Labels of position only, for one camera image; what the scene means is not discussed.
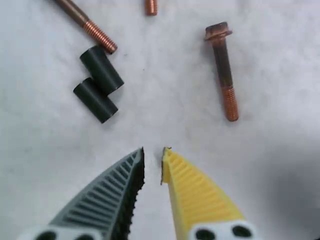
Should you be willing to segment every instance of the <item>mounting hole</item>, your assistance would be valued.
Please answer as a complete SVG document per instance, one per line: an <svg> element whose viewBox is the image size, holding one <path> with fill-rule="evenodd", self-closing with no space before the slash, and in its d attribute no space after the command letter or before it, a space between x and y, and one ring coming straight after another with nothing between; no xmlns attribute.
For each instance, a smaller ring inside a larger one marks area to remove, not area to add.
<svg viewBox="0 0 320 240"><path fill-rule="evenodd" d="M81 236L78 236L75 240L95 240L95 238L88 234L83 234Z"/></svg>
<svg viewBox="0 0 320 240"><path fill-rule="evenodd" d="M232 232L236 237L245 237L250 238L252 237L251 231L244 227L244 226L235 226L232 228Z"/></svg>
<svg viewBox="0 0 320 240"><path fill-rule="evenodd" d="M195 233L195 237L197 240L215 240L216 236L212 231L206 229L199 229Z"/></svg>
<svg viewBox="0 0 320 240"><path fill-rule="evenodd" d="M35 240L55 240L57 234L54 231L45 231L41 233Z"/></svg>

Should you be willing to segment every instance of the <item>copper bolt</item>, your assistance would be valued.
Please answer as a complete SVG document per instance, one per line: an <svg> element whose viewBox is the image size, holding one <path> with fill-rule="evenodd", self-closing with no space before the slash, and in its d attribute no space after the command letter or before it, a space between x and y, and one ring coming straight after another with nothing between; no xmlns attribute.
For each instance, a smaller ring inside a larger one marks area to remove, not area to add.
<svg viewBox="0 0 320 240"><path fill-rule="evenodd" d="M93 39L102 44L112 54L117 45L71 0L54 0Z"/></svg>
<svg viewBox="0 0 320 240"><path fill-rule="evenodd" d="M235 90L228 57L226 36L232 34L227 22L221 22L205 29L204 40L212 43L216 68L222 90L226 118L237 121L239 118Z"/></svg>
<svg viewBox="0 0 320 240"><path fill-rule="evenodd" d="M148 16L155 16L158 13L157 0L144 0L145 14Z"/></svg>

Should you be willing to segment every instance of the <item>black cylinder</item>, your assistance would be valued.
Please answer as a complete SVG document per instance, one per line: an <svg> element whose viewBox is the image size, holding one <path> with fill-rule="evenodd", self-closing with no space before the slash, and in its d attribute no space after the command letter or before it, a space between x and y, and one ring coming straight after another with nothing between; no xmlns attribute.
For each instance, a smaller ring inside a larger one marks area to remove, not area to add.
<svg viewBox="0 0 320 240"><path fill-rule="evenodd" d="M94 82L109 95L120 88L124 82L107 59L104 49L97 45L88 49L80 56L82 63L91 73Z"/></svg>
<svg viewBox="0 0 320 240"><path fill-rule="evenodd" d="M96 86L90 77L76 86L73 92L102 124L118 111L114 103Z"/></svg>

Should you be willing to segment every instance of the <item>white surface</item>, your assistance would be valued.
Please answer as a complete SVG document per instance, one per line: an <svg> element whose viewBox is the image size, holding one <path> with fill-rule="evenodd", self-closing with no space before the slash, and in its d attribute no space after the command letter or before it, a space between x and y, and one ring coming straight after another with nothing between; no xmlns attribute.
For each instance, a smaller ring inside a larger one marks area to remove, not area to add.
<svg viewBox="0 0 320 240"><path fill-rule="evenodd" d="M320 236L317 0L76 0L118 44L119 112L101 125L73 94L93 42L49 0L0 7L0 232L48 223L87 183L144 146L131 240L174 239L159 154L172 146L264 239ZM205 27L227 21L240 119L229 123Z"/></svg>

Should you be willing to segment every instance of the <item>bolt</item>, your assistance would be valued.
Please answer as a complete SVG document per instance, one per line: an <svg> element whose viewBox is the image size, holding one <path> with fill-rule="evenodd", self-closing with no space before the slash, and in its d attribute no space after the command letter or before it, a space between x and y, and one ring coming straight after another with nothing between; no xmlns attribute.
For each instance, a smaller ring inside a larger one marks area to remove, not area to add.
<svg viewBox="0 0 320 240"><path fill-rule="evenodd" d="M81 28L98 41L110 54L117 45L71 0L54 0Z"/></svg>
<svg viewBox="0 0 320 240"><path fill-rule="evenodd" d="M158 13L157 0L145 0L145 14L148 16L155 16Z"/></svg>
<svg viewBox="0 0 320 240"><path fill-rule="evenodd" d="M232 34L232 31L229 30L227 22L224 21L208 26L205 29L204 40L212 43L226 118L234 122L238 120L239 114L226 44L226 36L230 34Z"/></svg>

